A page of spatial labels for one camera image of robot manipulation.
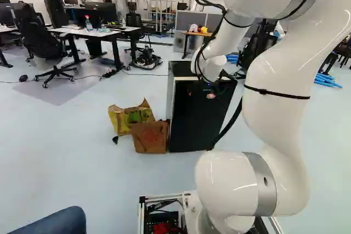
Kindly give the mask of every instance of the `paper bag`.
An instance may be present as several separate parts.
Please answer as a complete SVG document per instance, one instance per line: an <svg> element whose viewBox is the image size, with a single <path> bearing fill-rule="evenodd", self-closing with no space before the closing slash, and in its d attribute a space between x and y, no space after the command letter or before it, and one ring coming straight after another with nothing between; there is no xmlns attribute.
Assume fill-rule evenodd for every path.
<svg viewBox="0 0 351 234"><path fill-rule="evenodd" d="M132 124L132 137L137 153L166 153L167 136L167 122Z"/></svg>
<svg viewBox="0 0 351 234"><path fill-rule="evenodd" d="M142 104L137 107L122 109L117 105L111 105L108 113L118 136L131 133L131 124L154 122L155 117L152 113L148 101L144 98Z"/></svg>

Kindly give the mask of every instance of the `floor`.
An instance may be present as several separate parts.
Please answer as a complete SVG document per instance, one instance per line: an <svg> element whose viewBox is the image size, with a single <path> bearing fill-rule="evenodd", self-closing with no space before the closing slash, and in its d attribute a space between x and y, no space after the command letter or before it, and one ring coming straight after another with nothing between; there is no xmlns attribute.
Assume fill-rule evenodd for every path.
<svg viewBox="0 0 351 234"><path fill-rule="evenodd" d="M87 52L82 40L77 46ZM129 54L122 49L129 43L118 46L122 60L128 62ZM106 57L112 58L111 44L103 43L103 49L108 51ZM88 233L136 233L140 195L195 188L193 170L202 152L141 155L135 153L130 136L121 137L118 145L112 142L115 133L107 115L109 105L130 107L145 97L157 119L166 116L167 64L179 60L181 54L173 53L169 46L154 45L154 50L164 59L163 65L148 72L132 69L129 74L161 76L120 72L109 79L94 79L94 85L60 105L19 92L15 89L18 84L0 83L1 233L69 206L84 209ZM0 81L17 81L22 74L32 78L39 72L25 62L24 49L12 48L4 55L14 67L0 67ZM81 67L94 65L101 71L95 61ZM303 212L278 218L285 234L349 232L351 71L334 67L331 73L344 88L313 85L301 127L312 192ZM60 86L82 85L93 78ZM235 92L225 123L239 102L242 85ZM240 116L216 149L257 151L261 145Z"/></svg>

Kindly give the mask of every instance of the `water bottle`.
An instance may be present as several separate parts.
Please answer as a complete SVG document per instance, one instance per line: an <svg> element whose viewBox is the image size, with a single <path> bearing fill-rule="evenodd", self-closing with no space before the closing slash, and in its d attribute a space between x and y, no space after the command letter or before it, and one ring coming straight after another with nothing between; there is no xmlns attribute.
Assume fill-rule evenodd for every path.
<svg viewBox="0 0 351 234"><path fill-rule="evenodd" d="M89 16L88 15L85 15L86 17L86 28L87 28L87 31L93 31L93 25L90 23L90 20L89 20Z"/></svg>

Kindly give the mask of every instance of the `black cabinet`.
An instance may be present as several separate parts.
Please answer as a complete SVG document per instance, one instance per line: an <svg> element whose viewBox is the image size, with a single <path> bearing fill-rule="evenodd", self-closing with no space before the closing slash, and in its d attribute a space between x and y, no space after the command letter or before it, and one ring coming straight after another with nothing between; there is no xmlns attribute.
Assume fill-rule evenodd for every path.
<svg viewBox="0 0 351 234"><path fill-rule="evenodd" d="M236 83L223 80L216 86L200 82L189 61L171 61L168 78L167 118L171 121L168 150L208 150L219 134Z"/></svg>

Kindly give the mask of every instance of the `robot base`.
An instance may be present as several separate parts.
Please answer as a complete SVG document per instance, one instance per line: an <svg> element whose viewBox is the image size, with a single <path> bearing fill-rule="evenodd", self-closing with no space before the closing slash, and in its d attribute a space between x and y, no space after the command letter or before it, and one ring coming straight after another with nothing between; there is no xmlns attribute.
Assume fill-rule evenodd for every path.
<svg viewBox="0 0 351 234"><path fill-rule="evenodd" d="M268 218L274 232L268 232L257 217L249 234L283 234L275 218ZM153 233L154 225L168 224L172 233L219 234L208 222L196 191L160 196L141 196L138 205L138 234Z"/></svg>

